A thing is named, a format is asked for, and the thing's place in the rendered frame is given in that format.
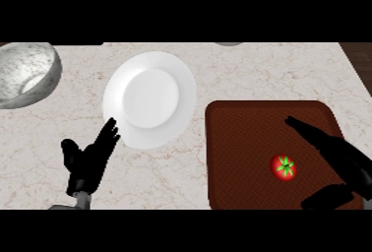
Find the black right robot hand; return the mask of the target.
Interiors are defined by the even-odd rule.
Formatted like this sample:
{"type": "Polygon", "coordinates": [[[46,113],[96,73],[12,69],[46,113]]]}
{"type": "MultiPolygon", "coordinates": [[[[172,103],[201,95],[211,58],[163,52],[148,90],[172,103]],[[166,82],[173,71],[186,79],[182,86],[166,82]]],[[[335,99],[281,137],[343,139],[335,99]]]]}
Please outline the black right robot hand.
{"type": "Polygon", "coordinates": [[[302,203],[304,210],[334,210],[358,194],[372,200],[372,159],[340,137],[330,135],[321,128],[290,116],[285,123],[296,129],[306,141],[315,146],[328,165],[343,180],[330,184],[302,203]]]}

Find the red tomato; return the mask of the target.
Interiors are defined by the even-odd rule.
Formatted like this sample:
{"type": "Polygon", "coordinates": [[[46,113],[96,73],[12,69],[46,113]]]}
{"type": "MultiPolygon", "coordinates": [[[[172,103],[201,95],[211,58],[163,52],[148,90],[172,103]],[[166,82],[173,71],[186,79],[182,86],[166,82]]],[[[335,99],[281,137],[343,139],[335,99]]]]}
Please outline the red tomato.
{"type": "Polygon", "coordinates": [[[284,182],[297,177],[297,163],[287,155],[275,155],[271,160],[271,171],[273,176],[284,182]]]}

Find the dark brown wooden surface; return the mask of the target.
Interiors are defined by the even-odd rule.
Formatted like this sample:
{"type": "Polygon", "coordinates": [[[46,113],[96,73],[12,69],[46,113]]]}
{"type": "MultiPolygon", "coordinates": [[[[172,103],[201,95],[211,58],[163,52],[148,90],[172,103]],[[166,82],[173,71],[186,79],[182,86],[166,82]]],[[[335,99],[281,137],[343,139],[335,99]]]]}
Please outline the dark brown wooden surface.
{"type": "Polygon", "coordinates": [[[368,93],[372,95],[372,42],[340,44],[368,93]]]}

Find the grey marbled bowl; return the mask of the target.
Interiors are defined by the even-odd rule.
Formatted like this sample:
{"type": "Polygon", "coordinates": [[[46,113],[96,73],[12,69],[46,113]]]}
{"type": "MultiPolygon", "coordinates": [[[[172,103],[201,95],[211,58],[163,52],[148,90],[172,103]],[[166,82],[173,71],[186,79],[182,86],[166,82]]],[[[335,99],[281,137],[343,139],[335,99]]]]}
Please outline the grey marbled bowl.
{"type": "Polygon", "coordinates": [[[0,46],[0,109],[23,108],[54,92],[62,73],[58,52],[48,42],[0,46]]]}

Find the white round plate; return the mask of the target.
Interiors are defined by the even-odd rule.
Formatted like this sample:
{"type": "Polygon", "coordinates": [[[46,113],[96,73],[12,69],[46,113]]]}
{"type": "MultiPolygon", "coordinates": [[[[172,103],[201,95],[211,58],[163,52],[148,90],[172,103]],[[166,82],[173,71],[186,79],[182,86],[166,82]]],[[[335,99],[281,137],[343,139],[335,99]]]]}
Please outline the white round plate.
{"type": "Polygon", "coordinates": [[[117,120],[124,144],[149,150],[183,133],[197,106],[197,83],[186,63],[170,53],[136,55],[117,69],[107,85],[104,118],[117,120]]]}

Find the brown rectangular tray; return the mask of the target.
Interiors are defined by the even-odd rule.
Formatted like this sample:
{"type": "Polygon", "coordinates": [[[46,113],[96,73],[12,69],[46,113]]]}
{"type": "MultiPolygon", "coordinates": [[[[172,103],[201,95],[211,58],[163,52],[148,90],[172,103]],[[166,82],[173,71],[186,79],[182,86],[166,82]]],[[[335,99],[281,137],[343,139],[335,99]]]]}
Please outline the brown rectangular tray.
{"type": "Polygon", "coordinates": [[[330,107],[318,100],[216,100],[206,110],[209,199],[216,210],[299,210],[343,180],[315,146],[285,123],[293,116],[341,137],[330,107]],[[275,155],[297,163],[297,177],[271,171],[275,155]]]}

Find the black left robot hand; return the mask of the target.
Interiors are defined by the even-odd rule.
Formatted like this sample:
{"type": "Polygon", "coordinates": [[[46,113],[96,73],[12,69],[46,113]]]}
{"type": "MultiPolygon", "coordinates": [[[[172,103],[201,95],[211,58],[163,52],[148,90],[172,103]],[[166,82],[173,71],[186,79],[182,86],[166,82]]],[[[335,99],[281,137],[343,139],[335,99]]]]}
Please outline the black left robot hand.
{"type": "Polygon", "coordinates": [[[70,172],[65,191],[68,196],[74,196],[79,192],[86,192],[89,195],[96,192],[108,160],[120,139],[117,120],[111,118],[99,132],[95,142],[85,150],[80,149],[71,139],[61,141],[64,166],[70,172]]]}

